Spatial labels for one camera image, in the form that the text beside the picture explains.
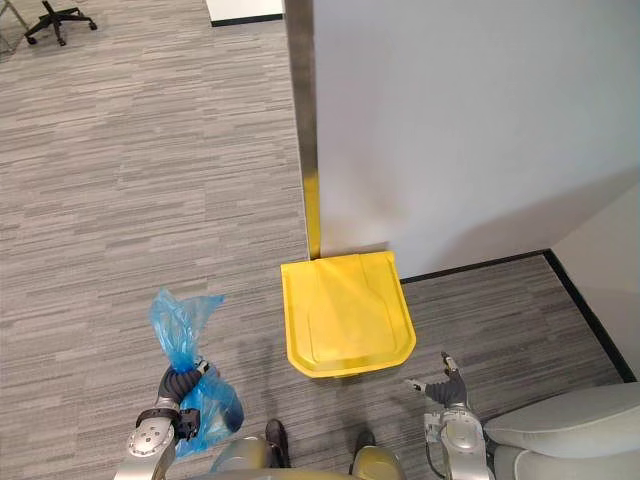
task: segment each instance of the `office chair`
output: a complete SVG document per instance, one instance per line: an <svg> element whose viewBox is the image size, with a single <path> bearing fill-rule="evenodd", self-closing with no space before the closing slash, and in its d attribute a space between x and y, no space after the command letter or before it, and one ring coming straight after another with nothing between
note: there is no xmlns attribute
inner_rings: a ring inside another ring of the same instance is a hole
<svg viewBox="0 0 640 480"><path fill-rule="evenodd" d="M98 29L98 26L93 20L91 20L91 17L85 17L78 8L67 8L66 10L59 10L56 12L53 10L53 8L51 8L51 5L46 0L43 0L42 4L44 5L44 8L47 9L48 13L46 15L40 16L40 21L24 34L24 36L27 38L27 42L29 42L29 45L35 45L36 43L38 43L38 41L31 35L39 32L43 28L47 28L49 25L53 25L53 29L56 32L56 37L58 37L58 43L61 47L64 47L67 44L67 42L65 42L60 36L60 25L62 25L62 22L84 21L89 22L89 28L91 30Z"/></svg>

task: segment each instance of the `person's foot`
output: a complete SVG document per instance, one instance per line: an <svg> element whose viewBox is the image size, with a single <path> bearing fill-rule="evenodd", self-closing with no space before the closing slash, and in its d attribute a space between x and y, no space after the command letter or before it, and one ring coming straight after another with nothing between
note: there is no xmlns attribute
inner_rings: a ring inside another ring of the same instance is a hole
<svg viewBox="0 0 640 480"><path fill-rule="evenodd" d="M289 459L289 442L284 425L278 419L271 419L267 422L264 435L271 446L273 453L271 466L275 468L291 468Z"/></svg>
<svg viewBox="0 0 640 480"><path fill-rule="evenodd" d="M353 464L356 461L356 456L358 452L362 450L364 447L375 447L376 446L376 437L371 430L365 428L358 434L358 438L356 438L356 447L353 451L353 462L349 466L349 475L353 472Z"/></svg>

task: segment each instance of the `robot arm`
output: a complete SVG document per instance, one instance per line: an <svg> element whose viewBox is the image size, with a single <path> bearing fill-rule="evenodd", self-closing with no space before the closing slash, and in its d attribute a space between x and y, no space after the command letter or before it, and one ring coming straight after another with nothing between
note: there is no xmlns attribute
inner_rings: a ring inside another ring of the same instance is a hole
<svg viewBox="0 0 640 480"><path fill-rule="evenodd" d="M446 465L445 478L450 480L489 480L482 425L469 410L467 389L453 358L442 352L449 381L424 384L406 380L414 390L444 405L440 414L424 415L428 443L441 442Z"/></svg>
<svg viewBox="0 0 640 480"><path fill-rule="evenodd" d="M153 408L138 416L127 440L127 452L114 480L161 480L176 457L176 444L198 434L200 412L180 410L184 397L209 369L200 362L194 370L177 373L169 368L158 388Z"/></svg>

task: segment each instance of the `yellow plastic bin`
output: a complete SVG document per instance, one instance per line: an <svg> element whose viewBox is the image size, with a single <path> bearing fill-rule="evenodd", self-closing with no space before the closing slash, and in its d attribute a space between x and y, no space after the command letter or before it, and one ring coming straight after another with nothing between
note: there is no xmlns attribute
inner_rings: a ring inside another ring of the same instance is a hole
<svg viewBox="0 0 640 480"><path fill-rule="evenodd" d="M309 377L403 363L416 335L392 252L281 265L289 362Z"/></svg>

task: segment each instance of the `white partition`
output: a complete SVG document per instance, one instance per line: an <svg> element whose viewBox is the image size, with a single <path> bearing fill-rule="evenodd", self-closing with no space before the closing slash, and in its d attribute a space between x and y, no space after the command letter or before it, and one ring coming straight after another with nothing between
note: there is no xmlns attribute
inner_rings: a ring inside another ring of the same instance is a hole
<svg viewBox="0 0 640 480"><path fill-rule="evenodd" d="M322 256L549 248L637 181L638 2L316 0Z"/></svg>
<svg viewBox="0 0 640 480"><path fill-rule="evenodd" d="M211 21L282 14L282 0L206 0Z"/></svg>
<svg viewBox="0 0 640 480"><path fill-rule="evenodd" d="M640 378L638 185L553 247L567 274Z"/></svg>

